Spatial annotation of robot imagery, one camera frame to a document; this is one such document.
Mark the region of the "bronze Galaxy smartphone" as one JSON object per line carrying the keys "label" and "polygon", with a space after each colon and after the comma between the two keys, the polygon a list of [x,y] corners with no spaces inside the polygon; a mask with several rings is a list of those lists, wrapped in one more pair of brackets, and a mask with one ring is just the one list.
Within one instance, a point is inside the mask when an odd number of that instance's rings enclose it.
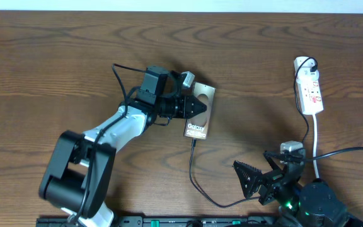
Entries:
{"label": "bronze Galaxy smartphone", "polygon": [[207,106],[207,110],[191,119],[185,124],[185,137],[205,140],[209,130],[210,115],[216,89],[196,82],[193,87],[193,95]]}

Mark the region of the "white USB charger adapter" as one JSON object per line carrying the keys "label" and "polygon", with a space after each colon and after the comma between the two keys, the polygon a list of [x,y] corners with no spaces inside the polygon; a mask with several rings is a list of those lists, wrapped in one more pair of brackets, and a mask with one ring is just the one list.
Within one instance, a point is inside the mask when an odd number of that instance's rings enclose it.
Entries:
{"label": "white USB charger adapter", "polygon": [[294,69],[297,80],[308,79],[316,81],[319,79],[318,61],[314,57],[299,56],[295,58]]}

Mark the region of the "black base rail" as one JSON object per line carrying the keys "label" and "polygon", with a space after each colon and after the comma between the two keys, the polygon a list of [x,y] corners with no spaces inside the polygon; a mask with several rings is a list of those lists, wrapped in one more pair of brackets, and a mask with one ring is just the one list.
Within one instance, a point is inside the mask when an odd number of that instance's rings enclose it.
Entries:
{"label": "black base rail", "polygon": [[115,227],[186,227],[186,226],[278,226],[277,218],[272,216],[249,217],[116,217],[111,223]]}

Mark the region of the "white power strip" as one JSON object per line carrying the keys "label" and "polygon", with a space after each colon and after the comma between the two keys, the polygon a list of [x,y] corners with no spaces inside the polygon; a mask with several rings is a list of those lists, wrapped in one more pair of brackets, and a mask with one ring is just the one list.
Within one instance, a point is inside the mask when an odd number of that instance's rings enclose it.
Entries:
{"label": "white power strip", "polygon": [[303,79],[296,80],[301,113],[304,115],[316,115],[324,110],[319,79],[316,81]]}

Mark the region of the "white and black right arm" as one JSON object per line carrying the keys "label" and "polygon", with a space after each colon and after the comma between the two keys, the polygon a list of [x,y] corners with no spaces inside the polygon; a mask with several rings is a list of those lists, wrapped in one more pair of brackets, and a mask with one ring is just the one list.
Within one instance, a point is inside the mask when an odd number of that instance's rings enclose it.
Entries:
{"label": "white and black right arm", "polygon": [[240,161],[235,161],[233,168],[245,198],[257,193],[261,205],[276,201],[286,210],[280,218],[281,224],[363,226],[363,221],[348,212],[324,180],[317,178],[305,186],[299,184],[306,164],[303,148],[263,155],[272,168],[267,173]]}

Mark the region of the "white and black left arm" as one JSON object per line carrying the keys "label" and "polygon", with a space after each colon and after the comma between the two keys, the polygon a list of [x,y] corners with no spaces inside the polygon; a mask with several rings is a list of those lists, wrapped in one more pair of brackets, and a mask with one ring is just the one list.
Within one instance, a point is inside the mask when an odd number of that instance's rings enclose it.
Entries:
{"label": "white and black left arm", "polygon": [[54,226],[110,226],[115,215],[105,197],[117,152],[159,117],[191,119],[207,110],[193,94],[184,94],[193,73],[148,66],[143,75],[140,86],[129,91],[121,86],[124,99],[109,119],[80,134],[59,136],[38,193],[69,215]]}

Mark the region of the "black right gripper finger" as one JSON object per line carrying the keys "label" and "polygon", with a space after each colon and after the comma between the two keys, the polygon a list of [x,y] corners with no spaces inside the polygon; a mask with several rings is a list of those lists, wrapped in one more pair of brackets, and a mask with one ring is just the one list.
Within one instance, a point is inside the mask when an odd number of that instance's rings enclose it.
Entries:
{"label": "black right gripper finger", "polygon": [[239,178],[243,195],[246,199],[258,192],[262,182],[262,171],[240,161],[234,161],[234,170]]}
{"label": "black right gripper finger", "polygon": [[270,165],[270,167],[272,168],[272,170],[281,170],[281,168],[278,166],[278,164],[276,164],[276,162],[272,159],[272,158],[276,157],[275,153],[265,151],[263,153],[263,156],[266,159],[266,161],[268,162],[268,164]]}

